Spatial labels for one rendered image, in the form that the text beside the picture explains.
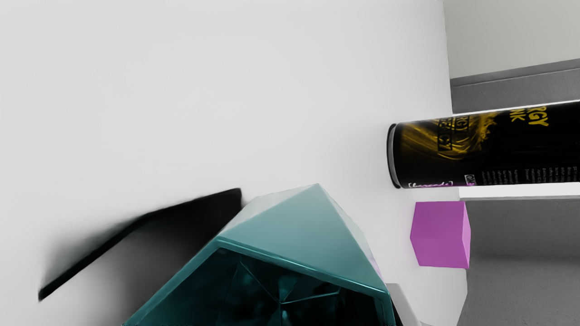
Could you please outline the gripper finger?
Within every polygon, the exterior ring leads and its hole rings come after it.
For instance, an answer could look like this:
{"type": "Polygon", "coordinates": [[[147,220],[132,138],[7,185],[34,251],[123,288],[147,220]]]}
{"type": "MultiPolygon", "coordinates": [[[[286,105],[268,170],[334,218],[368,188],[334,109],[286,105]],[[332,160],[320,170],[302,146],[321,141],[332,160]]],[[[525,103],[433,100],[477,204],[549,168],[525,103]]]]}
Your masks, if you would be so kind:
{"type": "Polygon", "coordinates": [[[402,287],[398,283],[386,283],[386,287],[390,293],[394,310],[397,311],[397,326],[423,326],[423,323],[412,309],[402,287]]]}

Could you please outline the teal faceted mug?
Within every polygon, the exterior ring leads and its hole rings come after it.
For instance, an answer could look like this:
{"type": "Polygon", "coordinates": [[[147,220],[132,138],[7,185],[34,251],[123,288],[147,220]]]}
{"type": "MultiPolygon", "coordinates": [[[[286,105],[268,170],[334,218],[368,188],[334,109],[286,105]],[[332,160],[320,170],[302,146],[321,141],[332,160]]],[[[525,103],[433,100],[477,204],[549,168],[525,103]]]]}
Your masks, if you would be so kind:
{"type": "Polygon", "coordinates": [[[251,200],[122,326],[401,326],[361,229],[319,185],[251,200]]]}

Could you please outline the magenta cube block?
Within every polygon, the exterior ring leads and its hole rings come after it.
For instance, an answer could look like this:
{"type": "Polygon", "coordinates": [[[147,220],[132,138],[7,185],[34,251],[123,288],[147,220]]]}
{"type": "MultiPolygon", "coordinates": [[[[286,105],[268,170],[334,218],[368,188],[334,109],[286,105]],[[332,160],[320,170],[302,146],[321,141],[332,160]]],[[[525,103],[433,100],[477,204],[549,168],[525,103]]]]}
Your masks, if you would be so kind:
{"type": "Polygon", "coordinates": [[[464,201],[415,204],[410,240],[419,266],[469,269],[471,235],[464,201]]]}

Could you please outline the black and yellow drink can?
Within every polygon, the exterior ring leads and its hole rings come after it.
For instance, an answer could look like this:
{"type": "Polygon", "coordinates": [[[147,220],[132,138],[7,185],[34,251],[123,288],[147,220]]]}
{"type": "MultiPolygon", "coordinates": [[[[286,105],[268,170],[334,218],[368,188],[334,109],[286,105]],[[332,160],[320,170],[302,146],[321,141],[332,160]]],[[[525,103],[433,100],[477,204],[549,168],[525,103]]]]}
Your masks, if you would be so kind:
{"type": "Polygon", "coordinates": [[[580,101],[392,124],[397,188],[580,182],[580,101]]]}

